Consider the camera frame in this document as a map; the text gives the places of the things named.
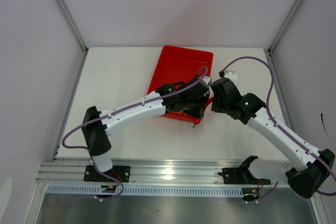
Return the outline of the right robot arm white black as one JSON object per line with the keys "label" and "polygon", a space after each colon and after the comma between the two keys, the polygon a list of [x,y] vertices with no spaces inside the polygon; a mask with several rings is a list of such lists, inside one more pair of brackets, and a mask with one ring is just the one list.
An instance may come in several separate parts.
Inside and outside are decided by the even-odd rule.
{"label": "right robot arm white black", "polygon": [[318,149],[276,122],[266,103],[255,94],[241,95],[231,79],[225,77],[212,83],[211,89],[214,93],[212,111],[241,121],[284,154],[292,169],[280,176],[299,196],[311,198],[329,176],[335,176],[332,171],[335,154],[328,148]]}

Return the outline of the red chili pepper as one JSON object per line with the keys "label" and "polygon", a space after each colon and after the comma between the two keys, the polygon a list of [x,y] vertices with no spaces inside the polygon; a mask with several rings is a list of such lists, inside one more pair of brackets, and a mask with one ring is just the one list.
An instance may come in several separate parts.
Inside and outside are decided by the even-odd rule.
{"label": "red chili pepper", "polygon": [[202,121],[202,119],[204,118],[205,115],[205,111],[207,109],[207,107],[212,104],[214,101],[214,97],[211,97],[207,100],[207,102],[205,103],[204,107],[200,110],[200,118],[196,118],[193,120],[193,126],[192,128],[196,127],[197,125],[199,125]]}

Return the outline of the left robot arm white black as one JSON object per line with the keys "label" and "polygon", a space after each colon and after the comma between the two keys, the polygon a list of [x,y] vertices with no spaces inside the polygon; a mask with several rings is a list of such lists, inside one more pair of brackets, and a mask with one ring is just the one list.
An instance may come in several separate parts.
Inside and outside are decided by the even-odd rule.
{"label": "left robot arm white black", "polygon": [[102,182],[113,178],[109,137],[118,130],[143,119],[173,112],[183,112],[196,119],[203,118],[211,81],[208,76],[195,76],[187,83],[164,84],[125,106],[104,111],[98,111],[95,106],[88,108],[81,129],[89,155],[97,167],[95,175]]}

